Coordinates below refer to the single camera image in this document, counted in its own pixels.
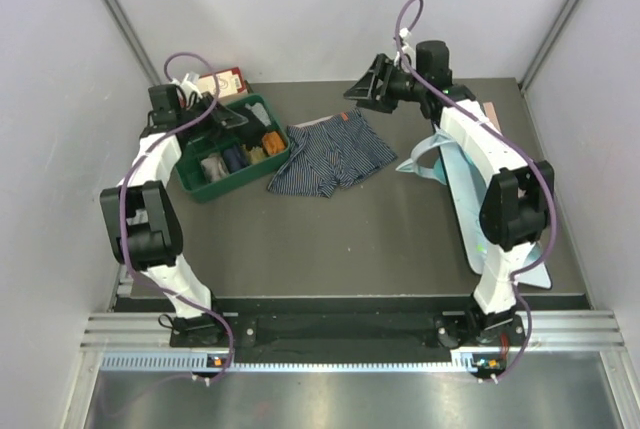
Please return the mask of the red and cream book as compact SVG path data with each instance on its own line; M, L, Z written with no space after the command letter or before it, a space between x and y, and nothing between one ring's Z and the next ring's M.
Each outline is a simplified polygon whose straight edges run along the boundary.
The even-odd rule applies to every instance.
M201 93L208 92L211 95L219 88L219 99L222 103L236 101L249 94L247 82L239 67L202 75L196 86Z

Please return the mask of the mustard rolled sock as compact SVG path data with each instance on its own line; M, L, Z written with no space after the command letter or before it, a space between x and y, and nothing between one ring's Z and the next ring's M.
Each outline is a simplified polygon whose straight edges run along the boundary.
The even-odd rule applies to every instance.
M244 146L243 149L250 165L257 165L268 157L262 147L255 146L248 148L247 146Z

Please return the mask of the black underwear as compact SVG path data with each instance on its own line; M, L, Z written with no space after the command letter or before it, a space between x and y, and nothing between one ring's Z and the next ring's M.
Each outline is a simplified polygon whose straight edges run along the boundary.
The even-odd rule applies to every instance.
M262 138L266 134L266 126L257 118L257 116L246 107L230 108L237 116L243 116L247 122L234 127L227 126L225 130L236 136L248 149L260 146Z

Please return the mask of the navy rolled sock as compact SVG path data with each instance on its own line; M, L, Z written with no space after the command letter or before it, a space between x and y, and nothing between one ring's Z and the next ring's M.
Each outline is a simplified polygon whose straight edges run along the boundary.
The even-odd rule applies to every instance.
M222 152L222 157L230 174L238 172L250 165L244 150L237 145L225 149Z

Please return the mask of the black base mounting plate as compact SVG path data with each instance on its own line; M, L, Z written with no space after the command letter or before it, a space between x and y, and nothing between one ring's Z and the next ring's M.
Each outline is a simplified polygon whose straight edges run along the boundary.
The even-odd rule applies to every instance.
M462 346L519 345L523 323L514 309L485 316L470 297L223 299L225 330L177 335L162 314L173 347L224 344L231 330L237 359L295 362L363 361L377 356L418 359Z

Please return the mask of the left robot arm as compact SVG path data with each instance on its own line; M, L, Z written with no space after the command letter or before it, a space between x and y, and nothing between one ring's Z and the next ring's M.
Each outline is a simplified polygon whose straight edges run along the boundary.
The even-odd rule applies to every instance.
M226 336L212 291L184 256L184 239L166 186L189 142L212 130L223 108L218 93L187 94L179 83L148 90L151 110L139 138L139 151L117 186L100 193L100 206L116 260L134 279L163 292L175 309L168 327L194 335L205 345Z

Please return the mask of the light blue tablet board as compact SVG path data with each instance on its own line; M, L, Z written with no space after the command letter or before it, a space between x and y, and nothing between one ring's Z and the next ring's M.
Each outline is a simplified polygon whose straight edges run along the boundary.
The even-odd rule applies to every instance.
M471 270L480 276L485 267L489 241L479 222L486 183L455 143L440 147L440 161L453 200L456 217Z

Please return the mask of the beige rolled sock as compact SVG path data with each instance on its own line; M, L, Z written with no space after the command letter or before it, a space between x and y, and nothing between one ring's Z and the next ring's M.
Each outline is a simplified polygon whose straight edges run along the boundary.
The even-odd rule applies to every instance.
M224 158L219 153L212 153L200 161L204 175L210 183L215 183L229 176Z

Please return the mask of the striped blue boxer shorts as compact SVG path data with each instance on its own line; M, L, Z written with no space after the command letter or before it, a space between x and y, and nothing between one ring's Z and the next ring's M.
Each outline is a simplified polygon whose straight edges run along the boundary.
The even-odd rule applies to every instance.
M360 109L286 129L291 151L267 186L272 194L330 198L397 159Z

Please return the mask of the grey rolled sock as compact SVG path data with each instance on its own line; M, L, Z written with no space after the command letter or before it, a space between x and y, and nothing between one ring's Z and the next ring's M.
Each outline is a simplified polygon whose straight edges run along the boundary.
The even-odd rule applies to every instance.
M265 128L271 126L271 117L262 103L246 104L245 108L248 109Z

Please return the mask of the teal and pink book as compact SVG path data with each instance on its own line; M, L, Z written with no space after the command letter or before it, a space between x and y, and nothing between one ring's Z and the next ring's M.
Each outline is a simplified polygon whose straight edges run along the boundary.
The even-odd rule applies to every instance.
M497 132L498 134L501 134L502 131L494 104L492 102L484 102L481 104L481 108L484 114L482 125L490 128L492 131Z

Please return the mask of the green compartment tray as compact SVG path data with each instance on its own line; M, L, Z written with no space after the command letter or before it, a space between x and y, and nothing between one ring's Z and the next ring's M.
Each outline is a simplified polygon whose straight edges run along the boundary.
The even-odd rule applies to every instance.
M206 203L275 172L289 153L275 112L252 93L224 103L190 131L176 171L182 189Z

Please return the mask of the orange rolled sock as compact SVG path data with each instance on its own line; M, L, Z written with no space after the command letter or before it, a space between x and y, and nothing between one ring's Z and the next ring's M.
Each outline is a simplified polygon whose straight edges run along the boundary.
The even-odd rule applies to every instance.
M287 145L277 131L266 133L261 140L262 147L268 156L283 152Z

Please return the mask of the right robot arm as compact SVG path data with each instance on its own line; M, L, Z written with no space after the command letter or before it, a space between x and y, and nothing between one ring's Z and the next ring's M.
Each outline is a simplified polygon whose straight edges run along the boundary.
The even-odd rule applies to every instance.
M540 254L545 230L555 231L554 169L506 140L468 87L453 80L442 41L377 55L345 94L360 108L392 113L414 102L434 133L418 143L398 171L438 180L450 189L468 260L480 276L473 292L479 312L467 319L469 337L487 345L504 329L499 315L516 304L521 274L550 284Z

